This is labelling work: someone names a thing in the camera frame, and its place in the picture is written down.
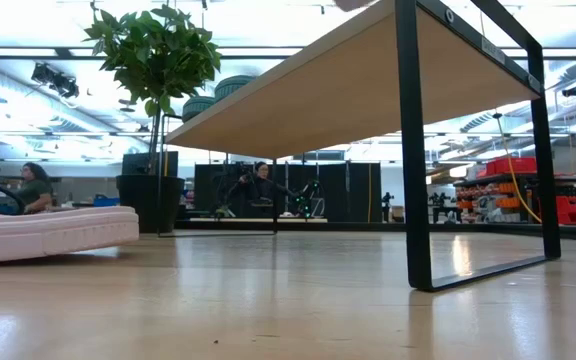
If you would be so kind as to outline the green rubber slide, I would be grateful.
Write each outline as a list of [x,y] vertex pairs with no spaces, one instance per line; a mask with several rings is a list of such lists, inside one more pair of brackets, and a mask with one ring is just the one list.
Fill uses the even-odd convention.
[[214,99],[216,102],[228,97],[239,88],[247,85],[255,79],[255,76],[236,75],[221,80],[214,89]]
[[209,96],[195,96],[191,97],[183,105],[182,109],[182,122],[186,123],[195,116],[199,115],[203,111],[207,110],[215,104],[216,100],[214,97]]

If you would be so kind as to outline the small black partition panel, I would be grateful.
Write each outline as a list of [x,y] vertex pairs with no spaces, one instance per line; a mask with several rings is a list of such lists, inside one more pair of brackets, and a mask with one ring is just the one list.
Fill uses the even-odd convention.
[[153,157],[150,153],[125,154],[122,160],[122,175],[159,174],[162,169],[163,176],[176,177],[178,173],[177,151],[157,152]]

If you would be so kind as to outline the black rack red orange bins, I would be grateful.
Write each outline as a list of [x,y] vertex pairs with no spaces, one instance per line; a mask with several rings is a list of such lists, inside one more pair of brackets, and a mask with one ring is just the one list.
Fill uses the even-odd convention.
[[[499,157],[472,180],[454,185],[458,218],[466,223],[536,223],[543,220],[537,161]],[[554,176],[555,210],[561,225],[576,225],[576,175]]]

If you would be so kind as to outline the black ceiling spotlight cluster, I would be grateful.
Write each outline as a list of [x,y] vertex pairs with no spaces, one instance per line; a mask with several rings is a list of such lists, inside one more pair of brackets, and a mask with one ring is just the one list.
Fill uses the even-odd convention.
[[59,72],[46,63],[35,64],[31,79],[40,85],[47,86],[62,98],[68,99],[79,96],[76,78]]

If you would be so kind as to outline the person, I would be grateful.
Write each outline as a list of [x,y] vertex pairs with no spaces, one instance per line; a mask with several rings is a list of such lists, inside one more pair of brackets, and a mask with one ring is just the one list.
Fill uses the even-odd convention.
[[24,204],[25,214],[48,210],[52,206],[53,190],[46,171],[38,164],[27,162],[21,168],[22,187],[17,196]]
[[242,175],[230,188],[228,197],[243,195],[243,216],[268,218],[273,216],[276,195],[294,197],[295,193],[269,179],[269,167],[263,162],[254,165],[251,174]]

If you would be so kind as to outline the potted green plant black pot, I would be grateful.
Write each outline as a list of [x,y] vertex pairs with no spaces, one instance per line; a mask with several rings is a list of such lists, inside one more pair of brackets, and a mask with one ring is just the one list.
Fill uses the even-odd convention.
[[176,115],[173,99],[196,97],[221,70],[218,46],[210,31],[167,4],[121,17],[94,7],[85,33],[94,43],[93,54],[104,58],[101,69],[112,72],[129,101],[142,102],[151,119],[146,166],[118,177],[120,202],[134,209],[140,232],[170,233],[184,182],[164,169],[164,119]]

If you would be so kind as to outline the wooden shelf black metal frame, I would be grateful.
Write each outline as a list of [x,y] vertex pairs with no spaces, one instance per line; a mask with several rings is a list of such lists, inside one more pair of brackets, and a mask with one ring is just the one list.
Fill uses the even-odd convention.
[[399,133],[407,274],[434,292],[525,267],[436,278],[427,209],[426,125],[531,105],[543,259],[561,255],[541,44],[497,1],[472,0],[527,54],[517,64],[441,0],[378,0],[172,131],[171,145],[278,159]]

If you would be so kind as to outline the black aluminium rig frame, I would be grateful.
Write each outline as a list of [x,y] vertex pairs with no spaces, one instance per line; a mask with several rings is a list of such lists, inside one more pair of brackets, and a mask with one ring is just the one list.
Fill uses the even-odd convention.
[[[214,231],[261,231],[275,228],[271,219],[259,221],[235,221],[226,219],[214,221],[213,219],[178,220],[175,230],[214,230]],[[358,223],[358,222],[305,222],[303,219],[280,219],[276,228],[280,231],[329,231],[329,232],[404,232],[403,223]],[[540,237],[541,227],[534,224],[430,224],[430,232],[456,232],[456,233],[498,233],[505,235],[522,235]],[[576,226],[564,225],[559,227],[561,239],[576,240]]]

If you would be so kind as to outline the pink rubber slide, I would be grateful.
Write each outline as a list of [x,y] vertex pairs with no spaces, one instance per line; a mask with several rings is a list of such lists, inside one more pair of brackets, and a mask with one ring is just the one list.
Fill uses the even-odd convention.
[[131,207],[0,215],[0,262],[117,246],[139,238]]
[[343,12],[351,12],[358,9],[369,7],[378,0],[333,0],[335,6]]

